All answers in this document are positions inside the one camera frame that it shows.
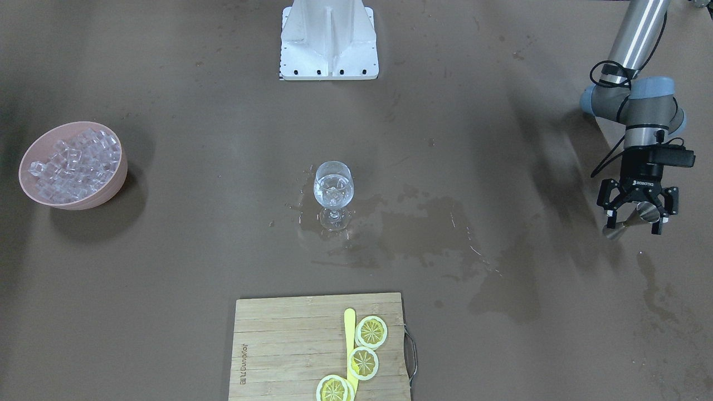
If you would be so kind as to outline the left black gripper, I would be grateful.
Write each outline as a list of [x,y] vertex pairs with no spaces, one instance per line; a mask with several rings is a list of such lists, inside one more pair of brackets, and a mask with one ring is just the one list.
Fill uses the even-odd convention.
[[662,234],[670,216],[679,213],[677,186],[662,188],[662,148],[627,148],[622,152],[621,179],[604,179],[599,186],[597,205],[608,216],[606,228],[615,229],[618,210],[630,202],[650,202],[656,210],[651,233]]

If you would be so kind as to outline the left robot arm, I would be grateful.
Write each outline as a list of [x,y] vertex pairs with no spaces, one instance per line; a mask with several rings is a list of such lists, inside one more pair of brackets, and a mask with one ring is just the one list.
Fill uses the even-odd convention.
[[675,97],[674,80],[640,76],[660,44],[669,4],[629,3],[608,58],[590,71],[599,71],[599,77],[590,76],[580,97],[586,114],[624,127],[621,139],[591,173],[595,177],[612,162],[621,163],[619,178],[602,180],[597,196],[607,215],[603,234],[608,239],[645,223],[652,234],[662,233],[680,210],[679,188],[662,185],[664,169],[695,164],[695,153],[681,138],[687,116]]

